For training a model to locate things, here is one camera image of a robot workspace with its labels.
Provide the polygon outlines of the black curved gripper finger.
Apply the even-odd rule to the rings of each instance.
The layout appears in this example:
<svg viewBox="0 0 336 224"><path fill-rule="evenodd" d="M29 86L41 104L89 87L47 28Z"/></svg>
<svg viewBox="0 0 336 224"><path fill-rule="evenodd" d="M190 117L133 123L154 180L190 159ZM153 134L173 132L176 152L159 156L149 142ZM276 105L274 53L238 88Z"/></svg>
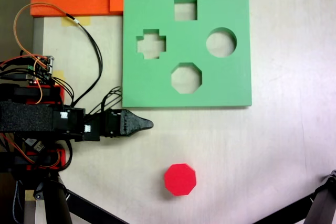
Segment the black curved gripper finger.
<svg viewBox="0 0 336 224"><path fill-rule="evenodd" d="M144 131L144 130L149 130L153 127L153 124L152 125L145 125L145 126L134 126L134 125L131 125L131 126L125 126L122 130L122 136L125 136L125 137L129 137L139 131Z"/></svg>

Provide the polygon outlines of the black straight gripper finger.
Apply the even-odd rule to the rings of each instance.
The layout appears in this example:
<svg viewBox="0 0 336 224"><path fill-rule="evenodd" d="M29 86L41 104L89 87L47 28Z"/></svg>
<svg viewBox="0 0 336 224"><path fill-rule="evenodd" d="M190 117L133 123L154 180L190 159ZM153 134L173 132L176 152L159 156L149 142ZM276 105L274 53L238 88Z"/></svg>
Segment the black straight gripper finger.
<svg viewBox="0 0 336 224"><path fill-rule="evenodd" d="M123 125L153 125L153 122L139 117L129 110L122 110L122 124Z"/></svg>

